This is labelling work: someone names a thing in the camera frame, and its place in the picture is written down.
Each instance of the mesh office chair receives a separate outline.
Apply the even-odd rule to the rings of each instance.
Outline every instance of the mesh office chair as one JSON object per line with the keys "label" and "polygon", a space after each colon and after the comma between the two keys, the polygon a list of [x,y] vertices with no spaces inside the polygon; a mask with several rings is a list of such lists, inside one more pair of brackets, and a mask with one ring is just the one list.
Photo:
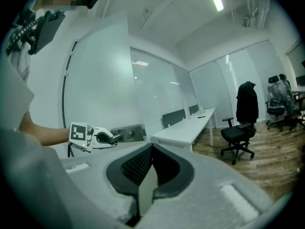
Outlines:
{"label": "mesh office chair", "polygon": [[270,99],[270,107],[268,105],[269,101],[266,102],[267,105],[267,113],[269,115],[274,116],[274,121],[270,123],[270,120],[267,121],[268,130],[272,125],[276,125],[280,131],[283,131],[283,127],[281,124],[284,122],[283,118],[278,119],[279,116],[283,115],[285,113],[285,108],[283,106],[283,86],[280,83],[280,80],[278,79],[277,75],[270,77],[269,80],[269,86],[268,86],[268,92],[269,92],[269,99]]}
{"label": "mesh office chair", "polygon": [[239,150],[250,153],[251,158],[254,158],[255,155],[254,152],[247,149],[250,144],[249,139],[255,135],[254,123],[258,118],[258,104],[254,86],[254,83],[246,82],[238,89],[236,118],[242,125],[232,126],[232,117],[223,119],[223,121],[228,121],[229,128],[221,130],[221,135],[229,142],[229,147],[222,149],[220,154],[222,156],[224,151],[236,150],[232,165],[236,164]]}

